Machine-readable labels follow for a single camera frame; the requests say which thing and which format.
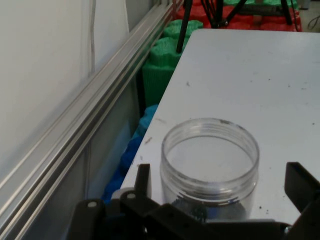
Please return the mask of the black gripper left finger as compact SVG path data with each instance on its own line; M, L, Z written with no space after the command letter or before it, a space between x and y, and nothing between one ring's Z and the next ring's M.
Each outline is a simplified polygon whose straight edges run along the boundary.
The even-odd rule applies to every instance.
M138 167L133 188L106 204L79 202L72 217L74 240L206 240L206 227L170 204L149 198L150 165Z

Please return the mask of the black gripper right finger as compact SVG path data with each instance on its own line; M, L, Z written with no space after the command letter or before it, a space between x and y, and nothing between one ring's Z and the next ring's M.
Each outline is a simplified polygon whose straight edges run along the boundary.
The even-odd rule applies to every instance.
M286 164L284 191L300 216L286 234L287 240L320 238L320 182L299 162Z

